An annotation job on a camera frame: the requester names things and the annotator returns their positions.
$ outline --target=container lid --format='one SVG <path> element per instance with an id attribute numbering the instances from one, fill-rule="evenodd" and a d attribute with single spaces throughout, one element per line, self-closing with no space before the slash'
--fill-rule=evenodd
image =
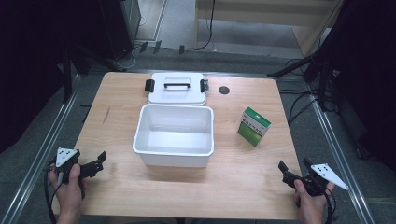
<path id="1" fill-rule="evenodd" d="M 207 88 L 204 86 L 207 86 L 207 81 L 201 73 L 154 73 L 148 81 L 150 82 L 149 104 L 204 105 L 206 103 Z"/>

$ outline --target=floor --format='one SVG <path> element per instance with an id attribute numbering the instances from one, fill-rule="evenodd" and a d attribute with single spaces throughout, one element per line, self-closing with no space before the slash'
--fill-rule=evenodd
<path id="1" fill-rule="evenodd" d="M 162 48 L 186 49 L 194 47 L 195 0 L 141 0 L 142 21 L 137 39 L 155 46 L 162 41 Z M 211 6 L 207 6 L 210 15 Z M 210 20 L 199 21 L 198 47 L 209 38 Z M 207 51 L 265 55 L 280 58 L 302 58 L 303 55 L 290 26 L 237 21 L 213 21 L 212 38 L 204 49 Z"/>

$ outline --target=small cardboard box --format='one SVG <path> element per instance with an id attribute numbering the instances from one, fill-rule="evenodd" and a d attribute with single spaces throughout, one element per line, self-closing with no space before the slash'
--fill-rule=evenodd
<path id="1" fill-rule="evenodd" d="M 242 114 L 238 133 L 256 147 L 271 126 L 271 122 L 248 107 Z"/>

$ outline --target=black cable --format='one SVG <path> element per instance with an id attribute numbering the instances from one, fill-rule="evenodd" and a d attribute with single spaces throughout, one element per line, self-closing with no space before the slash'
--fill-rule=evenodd
<path id="1" fill-rule="evenodd" d="M 313 53 L 313 54 L 310 56 L 311 62 L 314 63 L 316 66 L 319 66 L 319 67 L 323 66 L 325 63 L 317 63 L 317 62 L 315 62 L 315 60 L 314 60 L 315 56 L 316 56 L 316 53 Z"/>
<path id="2" fill-rule="evenodd" d="M 324 197 L 326 199 L 326 202 L 327 202 L 327 217 L 326 217 L 325 224 L 331 224 L 332 223 L 332 215 L 334 214 L 335 209 L 332 209 L 332 202 L 330 201 L 329 195 L 326 193 L 326 189 L 327 188 L 324 189 L 313 176 L 311 176 L 310 179 L 315 183 L 315 185 L 318 188 L 320 188 L 320 190 L 322 191 L 322 193 L 323 193 L 323 195 L 324 195 Z"/>
<path id="3" fill-rule="evenodd" d="M 288 66 L 289 66 L 289 63 L 290 63 L 291 61 L 300 61 L 300 60 L 301 60 L 301 59 L 290 59 L 290 60 L 288 60 L 287 62 L 285 62 L 285 67 L 288 67 Z M 291 71 L 290 73 L 293 74 L 293 75 L 295 75 L 295 76 L 303 76 L 303 75 L 304 75 L 304 71 L 303 71 L 302 67 L 300 66 L 299 69 L 300 69 L 301 74 L 294 73 L 293 71 Z"/>
<path id="4" fill-rule="evenodd" d="M 212 39 L 212 23 L 213 23 L 213 14 L 215 12 L 215 3 L 216 0 L 213 0 L 213 5 L 212 5 L 212 15 L 210 16 L 210 26 L 209 26 L 209 39 L 207 40 L 206 44 L 203 47 L 200 47 L 198 49 L 195 50 L 202 50 L 204 48 L 206 48 L 206 46 L 210 43 L 210 40 Z"/>
<path id="5" fill-rule="evenodd" d="M 293 104 L 291 105 L 290 112 L 289 112 L 288 124 L 291 124 L 291 123 L 292 123 L 292 120 L 291 120 L 292 116 L 291 116 L 291 114 L 292 114 L 292 111 L 293 111 L 294 106 L 297 104 L 297 102 L 298 102 L 301 98 L 303 98 L 303 97 L 304 97 L 306 94 L 308 94 L 308 93 L 309 93 L 309 91 L 305 91 L 305 92 L 303 92 L 299 97 L 297 97 L 297 99 L 294 100 Z"/>
<path id="6" fill-rule="evenodd" d="M 305 110 L 307 110 L 309 108 L 309 106 L 312 105 L 316 100 L 317 99 L 314 99 L 311 102 L 309 102 L 308 105 L 306 105 L 303 109 L 301 109 L 296 115 L 291 117 L 288 124 L 291 124 L 299 115 L 301 115 L 303 112 L 305 112 Z"/>
<path id="7" fill-rule="evenodd" d="M 53 203 L 53 199 L 55 198 L 56 192 L 58 191 L 58 189 L 61 187 L 62 183 L 58 186 L 58 188 L 56 188 L 56 190 L 53 192 L 52 194 L 52 199 L 50 200 L 50 204 Z"/>
<path id="8" fill-rule="evenodd" d="M 48 171 L 48 170 L 47 170 L 47 172 L 44 173 L 44 193 L 46 195 L 46 203 L 47 203 L 47 207 L 49 209 L 49 219 L 52 224 L 56 224 L 57 220 L 55 218 L 55 215 L 53 214 L 52 200 L 50 201 L 49 182 L 48 182 L 49 174 L 50 174 L 50 171 Z"/>
<path id="9" fill-rule="evenodd" d="M 334 100 L 334 93 L 336 92 L 336 86 L 334 85 L 335 82 L 335 74 L 334 71 L 330 68 L 328 62 L 322 67 L 321 77 L 319 81 L 319 89 L 323 90 L 319 92 L 319 106 L 324 112 L 338 112 L 338 104 Z M 333 104 L 333 108 L 330 109 L 327 107 L 327 102 Z"/>
<path id="10" fill-rule="evenodd" d="M 334 195 L 332 194 L 332 191 L 329 190 L 328 188 L 326 188 L 326 190 L 328 190 L 330 192 L 330 195 L 332 195 L 332 203 L 334 204 L 334 208 L 332 209 L 332 213 L 334 214 L 335 212 L 335 208 L 337 208 L 337 201 L 335 200 Z"/>
<path id="11" fill-rule="evenodd" d="M 123 58 L 125 58 L 125 56 L 127 56 L 129 53 L 133 52 L 134 49 L 138 49 L 138 48 L 140 48 L 140 47 L 142 47 L 141 44 L 135 44 L 134 47 L 131 49 L 131 51 L 125 51 L 119 59 L 113 60 L 113 62 L 119 62 L 120 60 L 122 60 Z"/>

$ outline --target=handheld controller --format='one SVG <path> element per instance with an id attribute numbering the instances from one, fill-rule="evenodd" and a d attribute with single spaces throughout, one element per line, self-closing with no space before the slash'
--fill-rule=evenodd
<path id="1" fill-rule="evenodd" d="M 58 188 L 62 184 L 68 184 L 70 171 L 74 164 L 78 164 L 78 157 L 80 153 L 78 149 L 67 149 L 67 148 L 58 148 L 58 152 L 56 156 L 49 161 L 48 170 L 44 176 L 44 187 L 46 193 L 47 206 L 49 208 L 49 218 L 52 223 L 56 223 L 55 215 L 52 211 L 52 201 L 50 201 L 49 190 L 48 190 L 48 173 L 50 171 L 50 167 L 53 163 L 55 163 L 56 173 L 58 174 Z M 81 197 L 85 198 L 85 190 L 82 186 L 82 179 L 86 177 L 94 177 L 99 171 L 103 170 L 103 162 L 106 160 L 106 152 L 102 152 L 97 158 L 96 161 L 91 161 L 87 164 L 80 165 L 80 174 L 78 177 L 78 185 L 81 189 Z"/>
<path id="2" fill-rule="evenodd" d="M 283 173 L 282 181 L 286 183 L 289 187 L 295 189 L 294 180 L 299 179 L 303 182 L 306 192 L 308 192 L 309 195 L 313 197 L 322 195 L 325 192 L 326 186 L 329 181 L 322 178 L 314 170 L 312 170 L 311 166 L 313 164 L 308 158 L 305 158 L 303 160 L 303 164 L 309 170 L 308 175 L 305 177 L 301 177 L 289 172 L 289 168 L 286 166 L 285 162 L 280 161 L 277 167 Z"/>

